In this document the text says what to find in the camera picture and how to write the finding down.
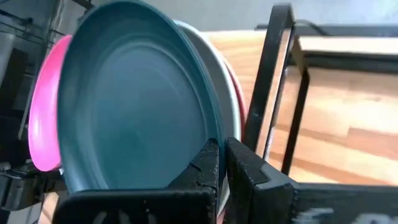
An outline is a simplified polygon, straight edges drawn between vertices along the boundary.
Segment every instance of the wooden surface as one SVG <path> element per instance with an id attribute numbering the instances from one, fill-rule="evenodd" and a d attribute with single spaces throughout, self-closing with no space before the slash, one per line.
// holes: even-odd
<path id="1" fill-rule="evenodd" d="M 249 106 L 265 32 L 206 34 L 232 65 Z M 300 43 L 304 50 L 398 54 L 398 39 L 302 37 Z M 310 68 L 310 78 L 290 176 L 300 182 L 398 184 L 398 76 Z M 290 67 L 269 154 L 278 169 L 300 79 Z M 268 106 L 266 120 L 271 113 Z M 260 155 L 266 134 L 263 128 Z"/>

